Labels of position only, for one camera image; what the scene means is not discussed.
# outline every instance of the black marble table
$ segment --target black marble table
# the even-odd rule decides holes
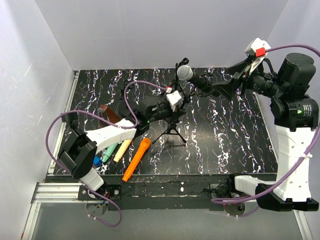
[[[226,81],[230,76],[223,68],[196,68],[202,75],[213,73],[213,81]],[[71,110],[79,109],[97,114],[101,104],[108,105],[117,113],[124,81],[143,80],[165,87],[174,79],[175,70],[166,69],[117,69],[82,70],[76,85]],[[188,92],[191,85],[181,82]],[[159,95],[161,91],[148,85],[135,85],[129,97],[137,104],[145,95]],[[239,92],[232,102],[223,96],[192,97],[187,114],[180,118],[178,131],[187,140],[184,145],[178,136],[164,135],[140,161],[134,174],[184,175],[184,174],[228,174],[228,173],[275,173],[277,162],[262,118],[256,96],[249,92],[244,97]],[[98,121],[79,115],[79,126],[94,130]],[[156,139],[165,129],[163,120],[153,122],[150,130],[136,138],[119,163],[112,161],[97,168],[100,174],[123,174],[141,140]],[[70,131],[64,131],[62,144]],[[55,175],[65,174],[56,166]]]

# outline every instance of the tripod stand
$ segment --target tripod stand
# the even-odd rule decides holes
[[[174,88],[175,91],[179,91],[182,93],[182,95],[183,95],[182,105],[175,112],[172,113],[170,120],[164,119],[167,122],[167,129],[163,133],[161,133],[161,135],[156,140],[154,140],[152,142],[152,144],[155,144],[156,141],[159,138],[161,138],[163,135],[178,135],[182,139],[183,143],[187,143],[187,141],[178,132],[177,124],[179,123],[179,118],[182,115],[186,114],[186,111],[184,110],[184,106],[191,102],[191,96],[194,94],[194,91],[192,91],[188,94],[185,94],[185,91],[183,90],[183,88],[179,84],[179,78],[177,76],[177,71],[178,71],[179,67],[181,67],[182,65],[188,64],[188,62],[189,62],[189,59],[184,58],[180,63],[175,64],[175,77],[174,77],[174,80],[170,84],[170,87]]]
[[[179,123],[179,119],[176,119],[174,122],[168,121],[167,119],[164,119],[164,120],[168,124],[167,129],[163,133],[161,133],[161,135],[158,136],[157,139],[152,142],[152,144],[155,144],[156,141],[159,138],[161,138],[163,135],[178,135],[181,138],[183,143],[187,143],[187,141],[181,136],[181,134],[177,130],[177,123]]]

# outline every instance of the white wall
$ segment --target white wall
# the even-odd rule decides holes
[[[318,0],[289,0],[285,6],[280,18],[272,29],[267,42],[271,47],[284,44],[302,43],[311,45],[320,50],[320,2]],[[303,48],[287,48],[276,52],[271,52],[268,58],[271,59],[275,70],[279,70],[286,54],[305,53],[314,59],[314,65],[317,72],[310,82],[310,88],[307,94],[315,99],[320,105],[320,58],[313,52]],[[277,135],[273,125],[273,115],[270,111],[270,100],[265,97],[259,98],[262,104],[264,116],[271,134],[272,141],[278,145]],[[312,197],[320,202],[320,141],[315,145],[313,158],[310,162],[309,184]],[[320,211],[305,213],[308,225],[310,227],[313,239],[320,239]]]
[[[288,0],[35,0],[73,70],[225,67]]]
[[[0,239],[20,239],[73,71],[34,0],[0,1]],[[54,146],[56,126],[51,138]]]

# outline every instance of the black base bracket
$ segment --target black base bracket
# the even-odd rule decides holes
[[[255,194],[259,194],[272,185],[266,185],[263,183],[258,184],[255,189]],[[278,197],[274,192],[270,192],[262,197],[256,199],[259,207],[266,210],[277,211],[277,212],[290,212],[292,210],[299,210],[305,212],[318,211],[319,203],[313,198],[308,198],[303,202],[292,201],[291,198],[287,198],[286,201],[283,201]]]
[[[106,186],[105,196],[113,201],[121,200],[122,186],[120,184],[108,184]],[[78,193],[79,201],[92,201],[102,200],[101,198],[95,198],[93,193],[89,192],[88,189],[81,185]]]

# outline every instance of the purple cable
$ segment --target purple cable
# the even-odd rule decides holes
[[[103,220],[103,219],[101,219],[101,218],[99,218],[99,217],[97,217],[97,216],[95,216],[95,215],[92,215],[92,214],[90,214],[90,217],[92,217],[92,218],[94,218],[94,219],[97,219],[98,221],[100,221],[100,222],[102,222],[103,224],[105,224],[105,225],[107,225],[107,226],[109,226],[109,227],[112,227],[112,228],[118,226],[118,225],[121,223],[121,221],[122,221],[122,211],[121,211],[120,207],[119,207],[114,201],[112,201],[111,199],[107,198],[106,196],[103,196],[103,195],[101,195],[101,194],[93,191],[93,190],[92,190],[90,187],[88,187],[87,185],[84,185],[84,186],[86,187],[86,189],[88,189],[88,190],[89,190],[91,193],[93,193],[94,195],[96,195],[96,196],[98,196],[98,197],[100,197],[100,198],[103,198],[104,200],[108,201],[108,202],[111,203],[113,206],[115,206],[115,208],[119,211],[119,215],[120,215],[119,221],[118,221],[117,223],[115,223],[115,224],[108,223],[107,221],[105,221],[105,220]]]
[[[66,170],[68,173],[70,173],[70,172],[68,171],[68,169],[66,169],[65,166],[63,166],[63,164],[62,164],[61,162],[59,162],[59,161],[55,158],[55,156],[52,154],[52,152],[51,152],[51,150],[50,150],[50,148],[49,148],[49,135],[50,135],[50,131],[51,131],[51,129],[53,128],[54,124],[55,124],[61,117],[65,116],[65,115],[67,115],[67,114],[71,114],[71,113],[81,113],[81,114],[86,114],[86,115],[89,115],[89,116],[94,117],[94,118],[96,118],[96,119],[99,119],[100,121],[102,121],[102,122],[104,122],[104,123],[106,123],[106,124],[108,124],[108,125],[112,125],[112,126],[114,126],[114,127],[117,127],[117,128],[122,128],[122,129],[134,129],[134,128],[138,125],[139,122],[138,122],[137,116],[135,115],[134,111],[133,111],[132,108],[130,107],[130,105],[129,105],[129,103],[128,103],[128,100],[127,100],[127,90],[128,90],[128,87],[129,87],[130,85],[132,85],[132,84],[147,84],[147,85],[151,85],[151,86],[153,86],[153,87],[159,88],[159,89],[164,90],[164,91],[166,91],[167,89],[166,89],[165,87],[161,87],[161,86],[155,85],[155,84],[153,84],[153,83],[151,83],[151,82],[148,82],[148,81],[132,81],[132,82],[130,82],[130,83],[125,87],[125,89],[124,89],[124,94],[123,94],[123,95],[124,95],[124,101],[125,101],[125,104],[126,104],[127,108],[129,109],[130,113],[132,114],[132,116],[133,116],[133,118],[134,118],[134,120],[135,120],[135,123],[134,123],[133,126],[119,126],[119,125],[114,124],[114,123],[112,123],[112,122],[110,122],[110,121],[107,121],[107,120],[105,120],[104,118],[99,117],[99,116],[97,116],[97,115],[95,115],[95,114],[93,114],[93,113],[91,113],[91,112],[87,112],[87,111],[83,111],[83,110],[71,110],[71,111],[67,111],[67,112],[64,112],[64,113],[60,114],[59,116],[57,116],[57,117],[53,120],[53,122],[50,124],[50,126],[49,126],[49,128],[48,128],[48,130],[47,130],[47,132],[46,132],[46,136],[45,136],[45,147],[46,147],[46,150],[47,150],[47,152],[49,153],[50,157],[55,161],[55,163],[56,163],[60,168]],[[120,207],[119,207],[114,201],[112,201],[112,200],[110,200],[109,198],[107,198],[107,197],[105,197],[105,196],[102,196],[101,194],[93,191],[93,190],[90,189],[87,185],[84,185],[84,186],[85,186],[90,192],[92,192],[94,195],[96,195],[96,196],[98,196],[98,197],[100,197],[100,198],[105,199],[106,201],[110,202],[113,206],[115,206],[115,208],[119,211],[120,219],[119,219],[119,221],[118,221],[116,224],[111,224],[111,223],[108,223],[108,222],[106,222],[105,220],[103,220],[103,219],[101,219],[101,218],[99,218],[99,217],[96,217],[96,216],[94,216],[94,215],[92,215],[92,214],[90,214],[90,216],[93,217],[93,218],[95,218],[95,219],[97,219],[98,221],[104,223],[105,225],[107,225],[107,226],[109,226],[109,227],[116,227],[116,226],[118,226],[118,225],[121,223],[121,221],[122,221],[122,212],[121,212]]]
[[[251,215],[251,214],[254,214],[258,209],[259,209],[260,207],[259,206],[257,206],[255,209],[253,209],[252,211],[250,211],[250,212],[247,212],[246,214],[243,214],[243,215],[238,215],[238,218],[243,218],[243,217],[247,217],[247,216],[249,216],[249,215]]]
[[[296,47],[309,49],[312,52],[314,52],[315,54],[317,54],[320,58],[320,51],[319,50],[317,50],[316,48],[314,48],[312,46],[305,45],[305,44],[283,45],[283,46],[278,46],[278,47],[267,49],[267,50],[265,50],[265,52],[268,53],[268,52],[272,52],[272,51],[279,50],[279,49],[296,48]],[[315,136],[312,139],[312,142],[310,143],[310,145],[308,146],[308,148],[304,152],[305,155],[309,154],[310,151],[312,150],[312,148],[315,146],[315,144],[319,138],[319,135],[320,135],[320,130],[318,128],[316,130]],[[257,195],[239,197],[239,198],[237,198],[237,200],[230,200],[232,198],[213,198],[213,199],[211,199],[211,202],[213,204],[239,204],[239,203],[243,203],[246,201],[255,200],[257,198],[260,198],[260,197],[272,192],[274,189],[276,189],[278,186],[280,186],[280,184],[282,184],[299,167],[299,165],[303,162],[304,159],[305,159],[304,157],[300,157],[298,159],[298,161],[296,162],[296,164],[293,165],[293,167],[290,169],[290,171],[288,171],[278,182],[276,182],[274,185],[269,187],[267,190],[258,193]]]

